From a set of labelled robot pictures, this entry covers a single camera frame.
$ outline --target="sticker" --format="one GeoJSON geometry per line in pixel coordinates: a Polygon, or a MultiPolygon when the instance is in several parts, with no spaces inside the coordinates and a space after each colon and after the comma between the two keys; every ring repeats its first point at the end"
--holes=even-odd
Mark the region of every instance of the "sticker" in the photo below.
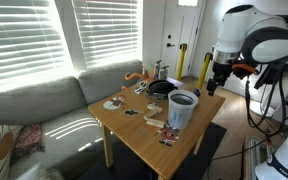
{"type": "Polygon", "coordinates": [[[153,104],[154,106],[157,106],[157,107],[158,107],[158,105],[157,105],[155,102],[148,102],[148,103],[147,103],[147,105],[150,105],[150,104],[153,104]]]}
{"type": "Polygon", "coordinates": [[[126,111],[124,112],[124,114],[125,114],[125,115],[128,115],[128,116],[134,116],[134,115],[139,114],[139,112],[136,111],[136,110],[133,110],[133,109],[129,109],[129,110],[126,110],[126,111]]]}
{"type": "Polygon", "coordinates": [[[111,100],[106,101],[103,104],[103,107],[109,110],[123,109],[122,105],[125,105],[125,103],[123,102],[125,101],[125,99],[126,98],[124,95],[113,97],[111,100]]]}
{"type": "Polygon", "coordinates": [[[158,133],[161,135],[162,139],[159,141],[161,144],[172,146],[172,143],[179,139],[178,136],[179,129],[172,127],[170,124],[165,123],[164,127],[161,128],[158,133]]]}

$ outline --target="orange object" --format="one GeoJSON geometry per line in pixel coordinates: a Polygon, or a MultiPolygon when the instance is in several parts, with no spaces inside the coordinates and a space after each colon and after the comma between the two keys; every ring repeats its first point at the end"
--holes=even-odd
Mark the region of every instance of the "orange object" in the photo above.
{"type": "Polygon", "coordinates": [[[126,86],[122,86],[121,91],[124,91],[126,88],[127,88],[126,86]]]}
{"type": "Polygon", "coordinates": [[[144,68],[144,67],[142,67],[142,74],[140,74],[140,73],[133,73],[132,75],[129,76],[130,73],[131,73],[131,72],[127,72],[127,73],[125,74],[125,76],[124,76],[125,80],[128,81],[128,80],[131,80],[131,79],[133,79],[133,78],[141,78],[142,80],[147,79],[147,75],[146,75],[146,73],[145,73],[145,68],[144,68]]]}
{"type": "Polygon", "coordinates": [[[253,68],[247,64],[233,64],[232,68],[233,68],[233,71],[234,71],[234,69],[239,68],[239,69],[244,69],[244,70],[250,72],[251,74],[255,73],[255,68],[253,68]]]}

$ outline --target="carpet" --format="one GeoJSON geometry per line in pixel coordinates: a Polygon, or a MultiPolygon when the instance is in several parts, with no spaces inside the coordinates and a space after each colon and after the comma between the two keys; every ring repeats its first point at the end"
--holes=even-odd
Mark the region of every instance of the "carpet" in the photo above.
{"type": "MultiPolygon", "coordinates": [[[[196,156],[193,154],[193,148],[172,180],[202,179],[225,132],[226,129],[223,127],[211,123],[205,132],[198,154],[196,156]]],[[[106,168],[104,157],[78,180],[157,180],[158,178],[158,175],[122,142],[113,145],[113,158],[114,165],[111,168],[106,168]]]]}

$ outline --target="small object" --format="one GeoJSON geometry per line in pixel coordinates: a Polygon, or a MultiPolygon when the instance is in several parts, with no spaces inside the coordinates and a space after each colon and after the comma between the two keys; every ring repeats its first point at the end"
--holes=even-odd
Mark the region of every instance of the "small object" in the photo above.
{"type": "Polygon", "coordinates": [[[201,96],[201,91],[198,88],[194,88],[193,93],[197,96],[200,97],[201,96]]]}
{"type": "Polygon", "coordinates": [[[128,115],[128,116],[133,116],[133,115],[139,114],[139,112],[138,112],[138,111],[135,111],[135,110],[133,110],[133,109],[129,109],[129,110],[126,110],[126,111],[124,112],[124,114],[126,114],[126,115],[128,115]]]}
{"type": "Polygon", "coordinates": [[[121,87],[121,91],[124,91],[125,89],[127,89],[126,86],[122,86],[122,87],[121,87]]]}
{"type": "Polygon", "coordinates": [[[172,127],[168,123],[165,123],[163,128],[158,131],[158,133],[162,136],[162,139],[159,142],[161,144],[171,146],[172,142],[175,142],[177,139],[179,139],[178,132],[178,129],[172,127]]]}
{"type": "Polygon", "coordinates": [[[148,120],[148,118],[154,116],[154,115],[157,114],[157,113],[158,113],[158,110],[150,111],[149,113],[145,114],[144,119],[145,119],[145,120],[148,120]]]}
{"type": "Polygon", "coordinates": [[[162,108],[160,108],[160,107],[158,107],[158,106],[155,106],[155,105],[153,105],[153,104],[147,105],[147,108],[150,109],[150,110],[157,110],[159,113],[161,113],[162,110],[163,110],[162,108]]]}
{"type": "Polygon", "coordinates": [[[168,67],[169,67],[169,66],[164,66],[164,67],[162,67],[162,68],[160,69],[159,75],[158,75],[158,79],[160,79],[160,80],[165,80],[165,79],[167,79],[168,67]]]}
{"type": "Polygon", "coordinates": [[[169,140],[167,140],[167,139],[161,139],[160,141],[159,141],[161,144],[164,144],[164,145],[166,145],[166,146],[172,146],[172,144],[171,144],[171,142],[169,141],[169,140]]]}
{"type": "Polygon", "coordinates": [[[125,103],[123,102],[125,100],[125,96],[124,95],[119,95],[114,97],[111,100],[106,101],[103,104],[103,107],[105,109],[109,109],[109,110],[116,110],[119,109],[122,105],[124,105],[125,103]]]}
{"type": "Polygon", "coordinates": [[[158,60],[154,66],[154,76],[153,76],[154,79],[158,79],[158,75],[161,68],[161,62],[162,60],[158,60]]]}
{"type": "Polygon", "coordinates": [[[156,126],[156,127],[164,127],[164,122],[163,121],[159,121],[156,119],[151,119],[151,118],[147,118],[146,120],[146,124],[152,125],[152,126],[156,126]]]}
{"type": "Polygon", "coordinates": [[[130,73],[131,73],[131,72],[127,72],[127,73],[125,74],[125,76],[124,76],[125,80],[129,81],[129,80],[131,80],[131,79],[133,79],[133,78],[140,78],[140,79],[142,79],[142,80],[145,80],[145,79],[148,78],[147,75],[146,75],[146,69],[145,69],[144,66],[142,67],[142,74],[140,74],[140,73],[133,73],[133,74],[130,75],[130,73]]]}
{"type": "Polygon", "coordinates": [[[136,88],[134,92],[136,94],[141,94],[144,91],[144,89],[146,88],[146,86],[147,86],[147,81],[142,81],[140,83],[140,87],[136,88]]]}
{"type": "Polygon", "coordinates": [[[174,44],[166,43],[166,47],[174,47],[174,46],[175,46],[174,44]]]}
{"type": "Polygon", "coordinates": [[[153,104],[154,106],[158,106],[155,102],[148,102],[147,105],[153,104]]]}

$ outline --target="toy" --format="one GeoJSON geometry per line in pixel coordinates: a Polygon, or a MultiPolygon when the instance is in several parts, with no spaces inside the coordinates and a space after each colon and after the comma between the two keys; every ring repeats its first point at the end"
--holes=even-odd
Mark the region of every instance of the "toy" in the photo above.
{"type": "Polygon", "coordinates": [[[126,111],[124,112],[124,114],[125,114],[125,115],[128,115],[128,116],[134,116],[134,115],[139,114],[139,112],[136,111],[136,110],[133,110],[133,109],[128,109],[128,110],[126,110],[126,111]]]}
{"type": "Polygon", "coordinates": [[[116,110],[116,109],[119,109],[121,107],[121,105],[124,105],[125,103],[123,102],[125,100],[125,96],[124,95],[119,95],[119,96],[116,96],[114,97],[113,99],[109,100],[109,101],[106,101],[104,104],[103,104],[103,107],[105,109],[108,109],[108,110],[116,110]]]}
{"type": "Polygon", "coordinates": [[[172,127],[170,124],[164,124],[158,133],[162,136],[162,139],[159,141],[161,144],[172,146],[172,142],[175,142],[179,139],[178,133],[179,130],[172,127]]]}
{"type": "Polygon", "coordinates": [[[141,80],[145,80],[147,79],[147,75],[146,75],[146,70],[145,70],[145,67],[143,66],[142,67],[142,74],[139,74],[139,73],[133,73],[132,75],[129,75],[131,72],[127,72],[124,76],[125,80],[129,81],[133,78],[140,78],[141,80]]]}
{"type": "Polygon", "coordinates": [[[140,86],[135,89],[136,94],[141,94],[147,86],[147,81],[142,81],[140,86]]]}
{"type": "Polygon", "coordinates": [[[144,115],[144,119],[146,120],[146,124],[152,125],[152,126],[156,126],[156,127],[163,127],[164,126],[164,122],[163,121],[159,121],[156,119],[153,119],[151,117],[153,117],[155,114],[161,113],[162,112],[162,108],[152,104],[152,103],[148,103],[147,105],[148,109],[151,109],[152,111],[150,111],[149,113],[144,115]]]}

